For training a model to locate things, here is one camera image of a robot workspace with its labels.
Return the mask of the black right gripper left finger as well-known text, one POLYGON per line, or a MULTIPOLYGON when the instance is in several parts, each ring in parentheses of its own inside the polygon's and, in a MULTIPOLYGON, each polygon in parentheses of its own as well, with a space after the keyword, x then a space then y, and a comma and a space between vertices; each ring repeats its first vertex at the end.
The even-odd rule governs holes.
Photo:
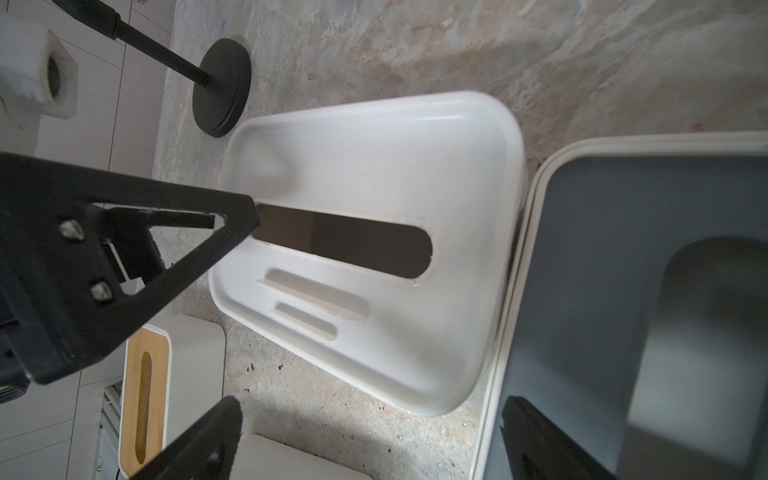
POLYGON ((133 479, 229 479, 242 421, 240 402, 234 396, 222 398, 133 479))

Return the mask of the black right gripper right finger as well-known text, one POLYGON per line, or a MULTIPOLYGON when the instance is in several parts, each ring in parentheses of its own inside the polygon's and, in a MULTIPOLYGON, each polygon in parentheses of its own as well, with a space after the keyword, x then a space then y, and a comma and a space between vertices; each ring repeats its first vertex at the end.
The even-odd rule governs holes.
POLYGON ((617 479, 524 397, 510 396, 502 419, 513 479, 617 479))

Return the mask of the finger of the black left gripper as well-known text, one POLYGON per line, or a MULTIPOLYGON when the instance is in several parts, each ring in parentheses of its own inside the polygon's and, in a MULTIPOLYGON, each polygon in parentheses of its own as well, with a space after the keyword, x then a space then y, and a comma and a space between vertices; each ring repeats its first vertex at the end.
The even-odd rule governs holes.
POLYGON ((101 361, 259 223, 247 195, 3 153, 2 384, 101 361))

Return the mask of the grey lid tissue box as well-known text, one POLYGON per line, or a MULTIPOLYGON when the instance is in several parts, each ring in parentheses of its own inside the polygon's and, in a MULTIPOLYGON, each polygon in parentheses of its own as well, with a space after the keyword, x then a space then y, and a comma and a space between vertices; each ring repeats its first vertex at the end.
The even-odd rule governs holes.
POLYGON ((767 136, 580 141, 536 173, 471 468, 532 403, 617 479, 767 475, 767 136))

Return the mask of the white plastic tissue box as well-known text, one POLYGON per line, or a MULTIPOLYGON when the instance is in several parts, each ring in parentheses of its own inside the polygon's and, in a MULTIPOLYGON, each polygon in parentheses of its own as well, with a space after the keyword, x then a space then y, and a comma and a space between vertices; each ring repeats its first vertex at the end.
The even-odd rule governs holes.
POLYGON ((412 415, 470 395, 527 188, 505 105, 462 91, 250 119, 221 186, 261 215, 210 270, 223 313, 412 415))

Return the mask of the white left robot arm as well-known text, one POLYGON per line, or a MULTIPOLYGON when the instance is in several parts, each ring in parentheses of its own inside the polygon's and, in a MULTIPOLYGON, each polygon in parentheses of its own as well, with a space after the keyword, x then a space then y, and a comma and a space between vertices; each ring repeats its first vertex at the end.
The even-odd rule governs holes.
MULTIPOLYGON (((216 41, 200 66, 101 1, 54 1, 195 83, 193 116, 220 138, 244 111, 251 62, 216 41)), ((76 111, 77 65, 39 25, 1 14, 1 84, 43 115, 76 111)), ((244 194, 191 187, 1 151, 1 403, 98 363, 260 225, 244 194), (218 230, 166 268, 152 228, 218 230), (121 284, 141 279, 127 294, 121 284)))

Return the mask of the bamboo lid tissue box left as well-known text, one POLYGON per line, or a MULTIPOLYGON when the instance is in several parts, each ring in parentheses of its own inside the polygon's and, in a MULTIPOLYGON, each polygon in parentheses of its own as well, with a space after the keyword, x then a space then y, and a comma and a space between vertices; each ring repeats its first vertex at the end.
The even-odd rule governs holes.
POLYGON ((127 341, 119 467, 130 478, 223 397, 225 333, 189 315, 157 316, 127 341))

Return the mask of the white ventilation grille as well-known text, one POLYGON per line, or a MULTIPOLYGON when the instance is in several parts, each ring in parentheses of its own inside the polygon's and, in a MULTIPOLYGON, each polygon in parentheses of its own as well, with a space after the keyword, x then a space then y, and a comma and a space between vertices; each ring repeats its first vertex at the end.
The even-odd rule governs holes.
POLYGON ((125 479, 119 466, 121 393, 122 381, 104 390, 93 475, 96 480, 125 479))

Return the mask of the microphone on black stand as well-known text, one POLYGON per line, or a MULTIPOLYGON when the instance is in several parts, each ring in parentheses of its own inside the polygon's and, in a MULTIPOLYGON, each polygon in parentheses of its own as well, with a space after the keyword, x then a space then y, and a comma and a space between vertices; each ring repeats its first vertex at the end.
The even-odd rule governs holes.
POLYGON ((241 117, 249 96, 252 65, 246 48, 230 38, 216 41, 196 66, 151 39, 101 1, 57 1, 80 23, 139 50, 195 83, 192 110, 198 128, 213 138, 229 133, 241 117))

